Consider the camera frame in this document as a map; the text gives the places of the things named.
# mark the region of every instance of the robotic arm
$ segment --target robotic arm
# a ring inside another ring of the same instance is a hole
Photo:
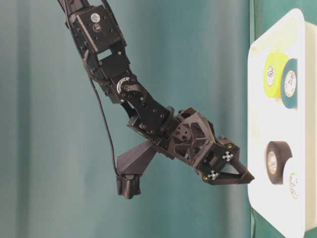
[[[204,116],[193,108],[175,116],[172,107],[159,104],[142,86],[129,67],[126,42],[106,0],[99,6],[87,0],[58,1],[93,87],[93,81],[99,83],[114,104],[121,104],[129,117],[127,126],[147,139],[117,158],[119,195],[131,199],[141,193],[140,177],[156,152],[188,164],[211,185],[254,179],[239,162],[239,147],[225,136],[215,137],[213,125]],[[105,51],[110,54],[98,59]],[[222,172],[227,164],[238,174]]]

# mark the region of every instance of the teal curtain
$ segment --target teal curtain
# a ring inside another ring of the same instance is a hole
[[[248,0],[109,0],[154,98],[193,107],[247,159]],[[57,0],[0,7],[0,236],[247,238],[246,185],[208,186],[157,155],[142,195],[116,195],[102,118]],[[143,139],[102,95],[116,155]]]
[[[303,12],[306,21],[317,24],[317,1],[315,0],[251,0],[250,43],[293,8],[299,8]],[[252,224],[252,237],[254,238],[284,237],[255,210],[252,210]],[[305,238],[315,237],[317,237],[317,229],[305,234]]]

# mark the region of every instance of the yellow tape roll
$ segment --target yellow tape roll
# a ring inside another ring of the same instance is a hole
[[[288,56],[284,53],[268,55],[264,67],[264,90],[269,98],[281,97],[281,79]]]

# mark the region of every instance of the black tape roll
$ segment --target black tape roll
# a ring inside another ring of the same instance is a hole
[[[283,171],[292,151],[285,141],[271,141],[266,150],[266,170],[273,184],[283,184]]]

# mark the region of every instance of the wire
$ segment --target wire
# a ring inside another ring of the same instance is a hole
[[[64,0],[64,8],[65,8],[65,15],[66,15],[66,22],[67,22],[67,26],[68,26],[68,29],[71,33],[71,36],[73,38],[73,41],[76,45],[76,48],[79,52],[79,55],[81,56],[81,53],[79,51],[79,47],[78,47],[78,44],[77,44],[77,41],[75,39],[75,36],[74,36],[74,32],[72,31],[71,27],[70,27],[70,24],[69,24],[69,18],[68,18],[68,5],[66,4],[66,0]],[[107,120],[106,120],[106,116],[105,116],[105,112],[104,112],[104,109],[103,109],[103,105],[101,103],[101,100],[100,100],[100,96],[99,96],[99,93],[95,87],[95,84],[93,82],[93,79],[95,79],[96,77],[94,77],[94,75],[91,73],[91,71],[89,70],[88,68],[88,57],[89,57],[89,51],[86,50],[85,52],[85,55],[84,55],[84,58],[83,58],[83,64],[84,64],[84,68],[88,74],[88,78],[89,78],[89,81],[90,81],[90,84],[91,84],[91,87],[93,88],[93,91],[96,95],[96,98],[97,98],[97,101],[98,101],[98,105],[99,105],[99,108],[100,108],[100,111],[101,111],[101,114],[102,114],[102,117],[103,117],[103,121],[104,121],[104,124],[105,124],[105,127],[106,127],[106,132],[107,132],[107,135],[108,135],[108,139],[109,139],[109,143],[110,143],[110,147],[111,147],[111,155],[112,155],[112,166],[113,166],[113,170],[116,174],[117,177],[119,177],[119,174],[118,174],[118,171],[116,169],[116,166],[115,166],[115,155],[114,155],[114,146],[113,146],[113,141],[112,141],[112,138],[111,138],[111,134],[110,134],[110,130],[109,130],[109,126],[108,126],[108,123],[107,123]]]

